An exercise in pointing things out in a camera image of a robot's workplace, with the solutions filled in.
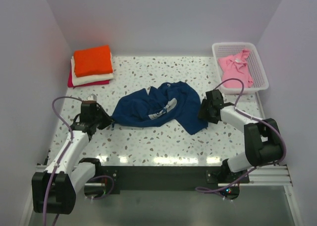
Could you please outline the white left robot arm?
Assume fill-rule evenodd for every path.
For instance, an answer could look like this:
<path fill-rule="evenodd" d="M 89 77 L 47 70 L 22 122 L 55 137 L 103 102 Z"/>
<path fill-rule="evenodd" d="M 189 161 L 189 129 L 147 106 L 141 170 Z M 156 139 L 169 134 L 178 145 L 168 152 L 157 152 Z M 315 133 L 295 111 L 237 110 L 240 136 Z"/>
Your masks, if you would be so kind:
<path fill-rule="evenodd" d="M 36 213 L 72 212 L 77 193 L 87 181 L 98 182 L 104 171 L 97 158 L 79 159 L 97 130 L 113 123 L 102 106 L 94 100 L 82 101 L 80 113 L 69 125 L 66 142 L 54 160 L 32 177 L 33 209 Z"/>

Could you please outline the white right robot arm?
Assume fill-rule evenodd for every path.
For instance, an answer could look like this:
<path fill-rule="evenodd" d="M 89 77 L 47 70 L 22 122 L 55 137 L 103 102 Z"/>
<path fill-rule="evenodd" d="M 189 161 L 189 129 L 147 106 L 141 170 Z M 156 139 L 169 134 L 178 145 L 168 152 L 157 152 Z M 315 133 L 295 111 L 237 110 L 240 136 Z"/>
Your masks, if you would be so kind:
<path fill-rule="evenodd" d="M 238 173 L 273 165 L 285 158 L 286 146 L 276 121 L 254 117 L 239 110 L 233 103 L 226 103 L 219 90 L 206 92 L 198 117 L 213 124 L 226 122 L 244 135 L 244 152 L 222 161 L 215 175 L 219 182 L 231 183 Z"/>

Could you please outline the navy blue printed t-shirt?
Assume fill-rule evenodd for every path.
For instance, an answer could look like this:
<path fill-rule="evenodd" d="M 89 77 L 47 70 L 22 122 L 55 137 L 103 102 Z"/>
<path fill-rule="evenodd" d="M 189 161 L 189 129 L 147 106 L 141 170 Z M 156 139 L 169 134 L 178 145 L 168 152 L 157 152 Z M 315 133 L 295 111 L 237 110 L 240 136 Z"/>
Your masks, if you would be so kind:
<path fill-rule="evenodd" d="M 201 101 L 185 82 L 161 84 L 122 97 L 112 114 L 115 123 L 131 127 L 160 127 L 176 120 L 190 135 L 208 126 L 198 118 Z"/>

